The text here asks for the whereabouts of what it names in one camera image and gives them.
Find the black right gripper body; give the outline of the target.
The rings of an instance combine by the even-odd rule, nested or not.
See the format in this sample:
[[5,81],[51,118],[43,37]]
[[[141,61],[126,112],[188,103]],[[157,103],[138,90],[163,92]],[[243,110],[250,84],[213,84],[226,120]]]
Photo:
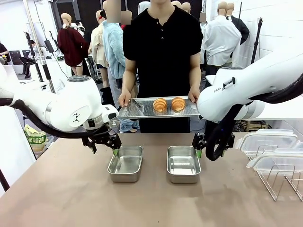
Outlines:
[[216,122],[206,122],[205,123],[205,136],[204,136],[204,139],[206,141],[209,140],[209,137],[211,136],[213,130],[218,126],[218,123]]

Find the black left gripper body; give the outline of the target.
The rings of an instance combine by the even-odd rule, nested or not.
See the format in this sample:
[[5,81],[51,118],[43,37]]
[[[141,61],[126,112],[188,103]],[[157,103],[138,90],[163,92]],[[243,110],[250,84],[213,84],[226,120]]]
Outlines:
[[82,138],[82,143],[84,146],[89,146],[89,141],[94,141],[95,144],[101,144],[108,146],[108,141],[110,135],[117,134],[115,133],[109,125],[103,125],[97,130],[89,130],[87,133],[91,133],[88,137]]

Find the person's right hand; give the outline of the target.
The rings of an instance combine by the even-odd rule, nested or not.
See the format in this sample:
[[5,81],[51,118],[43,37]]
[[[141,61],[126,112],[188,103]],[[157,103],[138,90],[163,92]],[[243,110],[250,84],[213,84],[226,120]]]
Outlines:
[[123,90],[118,99],[120,106],[128,106],[131,98],[131,93],[128,90]]

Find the person's left hand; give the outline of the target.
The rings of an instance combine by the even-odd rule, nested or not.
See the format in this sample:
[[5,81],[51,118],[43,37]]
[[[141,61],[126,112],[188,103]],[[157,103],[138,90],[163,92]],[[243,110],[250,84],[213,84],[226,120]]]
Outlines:
[[200,96],[200,90],[199,88],[196,87],[191,87],[189,94],[188,94],[188,98],[192,103],[196,103],[198,98]]

